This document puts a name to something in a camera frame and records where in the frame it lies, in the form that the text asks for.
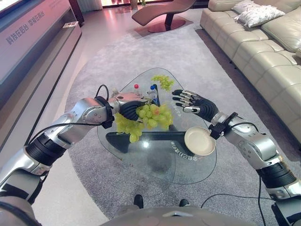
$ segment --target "gray rug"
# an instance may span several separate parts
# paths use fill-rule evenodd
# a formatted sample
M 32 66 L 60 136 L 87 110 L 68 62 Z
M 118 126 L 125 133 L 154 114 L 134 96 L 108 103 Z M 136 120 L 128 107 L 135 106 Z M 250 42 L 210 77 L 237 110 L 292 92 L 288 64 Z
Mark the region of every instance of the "gray rug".
M 76 78 L 66 110 L 81 98 L 93 97 L 100 84 L 121 90 L 135 76 L 153 68 L 169 70 L 185 89 L 195 91 L 216 103 L 224 113 L 238 112 L 270 135 L 253 108 L 228 77 L 198 36 L 199 21 L 171 32 L 140 36 L 136 32 L 101 49 Z M 210 195 L 229 193 L 258 195 L 259 177 L 240 152 L 226 139 L 217 141 L 217 164 L 211 176 L 192 185 L 176 185 L 128 168 L 101 145 L 96 129 L 70 151 L 73 166 L 86 190 L 104 214 L 112 218 L 121 205 L 131 204 L 142 194 L 145 207 L 176 206 L 182 198 L 200 206 Z M 299 162 L 285 160 L 300 176 Z M 268 194 L 262 189 L 262 196 Z M 268 226 L 276 225 L 270 208 L 262 200 Z M 256 199 L 216 196 L 204 208 L 263 225 Z

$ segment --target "sign board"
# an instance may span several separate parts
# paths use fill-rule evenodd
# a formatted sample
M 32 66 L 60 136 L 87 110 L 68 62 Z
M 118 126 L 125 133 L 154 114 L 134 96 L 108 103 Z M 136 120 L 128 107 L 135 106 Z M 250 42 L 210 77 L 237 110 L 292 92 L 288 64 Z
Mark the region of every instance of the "sign board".
M 69 8 L 68 0 L 42 1 L 0 32 L 0 84 Z

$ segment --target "glass tabletop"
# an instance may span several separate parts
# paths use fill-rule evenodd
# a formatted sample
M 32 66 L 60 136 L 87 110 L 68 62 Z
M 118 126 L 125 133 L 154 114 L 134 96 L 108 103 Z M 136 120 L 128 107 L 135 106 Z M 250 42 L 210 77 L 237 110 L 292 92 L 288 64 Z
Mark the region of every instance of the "glass tabletop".
M 193 126 L 207 128 L 205 122 L 194 114 L 184 113 L 175 105 L 171 91 L 160 88 L 159 82 L 151 79 L 165 75 L 174 81 L 171 90 L 183 89 L 177 79 L 166 69 L 153 68 L 143 72 L 127 84 L 121 92 L 133 92 L 138 84 L 140 92 L 147 95 L 150 86 L 157 84 L 158 97 L 166 104 L 174 117 L 169 131 L 157 127 L 145 129 L 139 141 L 131 144 L 128 134 L 117 134 L 116 123 L 109 129 L 97 129 L 102 145 L 129 167 L 175 184 L 200 182 L 213 172 L 216 164 L 216 150 L 208 156 L 198 156 L 189 151 L 184 142 L 185 131 Z

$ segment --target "patterned pillow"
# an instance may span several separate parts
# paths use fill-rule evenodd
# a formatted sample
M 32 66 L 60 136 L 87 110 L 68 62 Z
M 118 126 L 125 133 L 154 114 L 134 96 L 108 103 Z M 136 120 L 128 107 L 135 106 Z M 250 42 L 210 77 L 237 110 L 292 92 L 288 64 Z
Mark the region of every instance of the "patterned pillow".
M 260 5 L 255 4 L 251 0 L 244 0 L 244 1 L 241 1 L 241 2 L 237 3 L 232 8 L 232 10 L 234 10 L 234 11 L 238 12 L 239 14 L 241 14 L 241 13 L 247 11 L 247 10 L 250 10 L 250 9 L 253 9 L 253 8 L 256 8 L 256 7 L 260 7 Z
M 255 27 L 264 24 L 277 17 L 283 16 L 285 13 L 273 6 L 260 6 L 251 10 L 247 10 L 234 18 L 239 20 L 247 27 Z

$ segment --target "robot finger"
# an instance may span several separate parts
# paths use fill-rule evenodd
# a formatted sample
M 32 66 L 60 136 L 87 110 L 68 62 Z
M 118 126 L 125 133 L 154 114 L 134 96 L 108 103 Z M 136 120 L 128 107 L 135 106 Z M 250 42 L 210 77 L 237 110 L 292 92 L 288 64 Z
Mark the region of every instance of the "robot finger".
M 191 106 L 192 105 L 191 99 L 189 99 L 187 97 L 182 97 L 182 98 L 173 97 L 173 100 L 183 102 L 187 106 Z

